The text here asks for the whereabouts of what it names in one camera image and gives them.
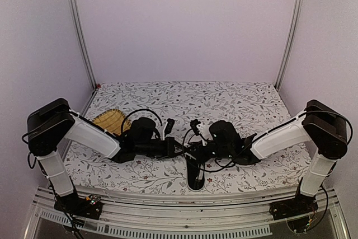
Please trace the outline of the black white canvas sneaker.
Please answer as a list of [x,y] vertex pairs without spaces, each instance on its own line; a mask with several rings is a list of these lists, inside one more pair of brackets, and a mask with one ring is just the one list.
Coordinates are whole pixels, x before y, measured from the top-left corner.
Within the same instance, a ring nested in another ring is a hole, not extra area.
[[187,184],[192,191],[200,191],[205,185],[205,161],[185,155],[187,165]]

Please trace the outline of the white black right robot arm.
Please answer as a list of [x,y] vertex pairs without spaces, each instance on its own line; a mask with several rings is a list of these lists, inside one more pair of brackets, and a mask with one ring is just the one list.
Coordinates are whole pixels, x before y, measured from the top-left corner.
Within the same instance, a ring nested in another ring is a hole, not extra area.
[[190,127],[200,138],[182,147],[187,184],[192,191],[204,187],[208,173],[205,164],[211,159],[228,159],[230,165],[254,165],[293,146],[315,146],[308,171],[299,181],[298,195],[289,203],[293,214],[302,214],[310,207],[311,198],[332,173],[337,161],[345,156],[353,137],[350,121],[318,100],[308,101],[305,109],[288,121],[244,138],[225,120],[211,124],[193,120]]

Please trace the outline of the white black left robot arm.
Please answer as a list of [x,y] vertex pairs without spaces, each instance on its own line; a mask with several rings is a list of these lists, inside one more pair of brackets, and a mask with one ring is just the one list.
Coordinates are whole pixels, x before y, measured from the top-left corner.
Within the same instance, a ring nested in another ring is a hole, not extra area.
[[21,139],[62,197],[62,205],[71,213],[79,213],[83,201],[74,194],[76,188],[58,153],[63,140],[85,146],[115,163],[132,161],[136,156],[174,158],[182,153],[178,150],[179,142],[170,136],[173,119],[157,123],[146,117],[131,123],[128,119],[124,117],[117,125],[119,132],[115,133],[72,110],[64,98],[46,104],[27,117],[27,131]]

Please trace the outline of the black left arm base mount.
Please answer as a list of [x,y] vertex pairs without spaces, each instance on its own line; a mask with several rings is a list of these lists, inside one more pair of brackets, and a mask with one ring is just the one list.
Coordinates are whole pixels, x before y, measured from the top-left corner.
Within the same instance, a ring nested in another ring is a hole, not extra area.
[[99,220],[103,203],[98,195],[89,195],[81,198],[77,193],[66,196],[57,196],[54,209],[79,217]]

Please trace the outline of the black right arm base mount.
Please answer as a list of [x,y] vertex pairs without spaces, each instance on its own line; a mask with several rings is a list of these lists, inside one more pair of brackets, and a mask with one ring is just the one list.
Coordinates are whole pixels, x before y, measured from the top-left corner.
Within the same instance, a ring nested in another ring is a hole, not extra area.
[[299,194],[290,199],[271,203],[269,213],[274,220],[278,220],[311,213],[317,209],[318,204],[315,197]]

